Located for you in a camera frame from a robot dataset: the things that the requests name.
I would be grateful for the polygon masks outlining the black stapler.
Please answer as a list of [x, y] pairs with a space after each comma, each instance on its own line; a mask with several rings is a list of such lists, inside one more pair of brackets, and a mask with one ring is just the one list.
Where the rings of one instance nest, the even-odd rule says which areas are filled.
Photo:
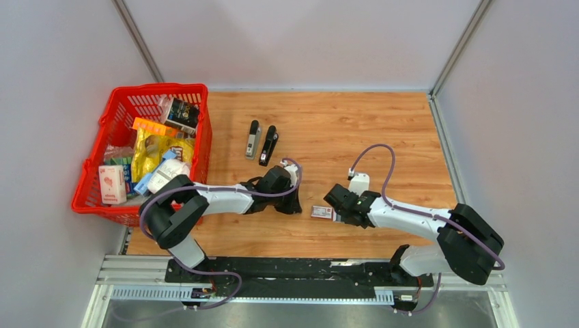
[[269, 126], [264, 140], [263, 148], [259, 156], [258, 163], [260, 166], [264, 167], [268, 166], [272, 153], [274, 152], [275, 146], [277, 145], [278, 138], [279, 134], [277, 132], [276, 126], [275, 125]]

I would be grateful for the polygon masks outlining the small staple box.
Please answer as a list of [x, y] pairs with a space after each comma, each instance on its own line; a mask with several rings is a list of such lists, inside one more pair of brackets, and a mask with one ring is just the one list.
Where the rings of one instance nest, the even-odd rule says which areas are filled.
[[327, 206], [312, 206], [311, 217], [318, 219], [333, 220], [335, 217], [334, 209]]

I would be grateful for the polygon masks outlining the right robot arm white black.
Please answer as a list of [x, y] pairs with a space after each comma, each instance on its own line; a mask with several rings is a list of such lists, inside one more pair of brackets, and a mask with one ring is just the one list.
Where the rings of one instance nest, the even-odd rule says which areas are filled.
[[416, 276], [454, 273], [475, 285], [505, 268], [499, 254], [504, 240], [471, 206], [426, 208], [398, 202], [374, 191], [356, 194], [336, 184], [325, 196], [342, 223], [362, 228], [390, 228], [420, 236], [431, 245], [401, 246], [391, 258], [391, 280], [407, 286]]

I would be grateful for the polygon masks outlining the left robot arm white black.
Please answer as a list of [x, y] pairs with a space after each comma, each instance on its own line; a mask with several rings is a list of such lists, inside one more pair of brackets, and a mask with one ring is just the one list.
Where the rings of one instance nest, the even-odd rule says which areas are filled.
[[183, 275], [198, 284], [209, 273], [206, 254], [190, 235], [199, 220], [224, 213], [250, 215], [269, 206], [286, 215], [301, 213], [301, 178], [301, 167], [289, 161], [275, 165], [264, 176], [232, 186], [201, 184], [181, 174], [140, 207], [139, 225], [161, 249], [183, 264]]

